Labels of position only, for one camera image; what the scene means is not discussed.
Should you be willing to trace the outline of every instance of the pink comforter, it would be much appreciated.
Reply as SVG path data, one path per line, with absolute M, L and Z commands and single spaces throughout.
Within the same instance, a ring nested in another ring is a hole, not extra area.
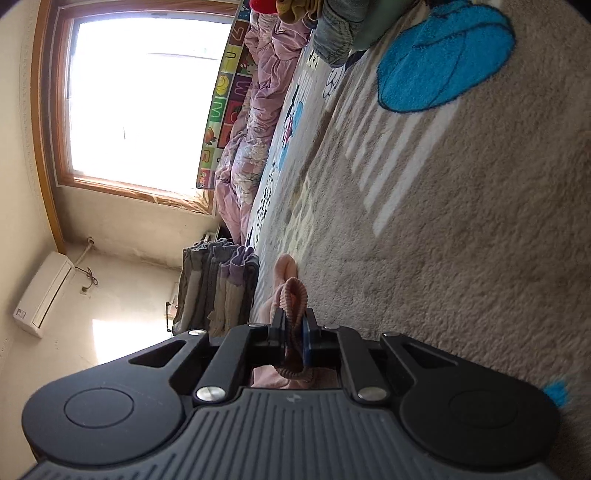
M 251 13 L 244 43 L 257 69 L 215 173 L 217 209 L 238 244 L 246 241 L 271 139 L 309 35 L 301 22 L 287 25 L 277 15 Z

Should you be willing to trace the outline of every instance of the electrical cord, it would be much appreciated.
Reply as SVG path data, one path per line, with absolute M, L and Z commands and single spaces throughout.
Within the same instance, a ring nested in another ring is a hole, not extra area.
M 93 285 L 98 286 L 99 285 L 99 281 L 92 274 L 92 270 L 90 269 L 90 267 L 86 267 L 86 270 L 84 270 L 83 268 L 80 268 L 80 267 L 76 267 L 76 268 L 78 270 L 80 270 L 81 272 L 84 272 L 86 274 L 86 278 L 90 279 L 90 285 L 88 285 L 87 287 L 82 287 L 82 291 L 88 291 L 91 288 L 91 286 L 93 286 Z

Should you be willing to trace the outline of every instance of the metal screw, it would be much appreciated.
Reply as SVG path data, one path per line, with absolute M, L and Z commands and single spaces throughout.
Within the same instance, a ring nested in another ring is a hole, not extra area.
M 388 396 L 388 392 L 380 387 L 365 387 L 357 392 L 357 396 L 365 401 L 382 401 Z
M 223 400 L 226 392 L 220 387 L 202 387 L 197 390 L 197 398 L 202 401 L 214 402 Z

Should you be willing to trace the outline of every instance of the beige carpet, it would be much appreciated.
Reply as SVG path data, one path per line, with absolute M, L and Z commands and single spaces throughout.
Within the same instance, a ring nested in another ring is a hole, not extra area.
M 549 466 L 591 478 L 591 27 L 561 0 L 496 1 L 493 78 L 410 115 L 375 71 L 417 7 L 343 78 L 319 65 L 261 231 L 257 303 L 291 253 L 319 323 L 399 330 L 569 401 Z

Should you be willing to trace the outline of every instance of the wall-mounted air conditioner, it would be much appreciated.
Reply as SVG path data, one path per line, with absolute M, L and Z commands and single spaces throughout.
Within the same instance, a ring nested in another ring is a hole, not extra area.
M 43 320 L 73 269 L 74 264 L 65 255 L 49 254 L 12 315 L 23 330 L 41 338 Z

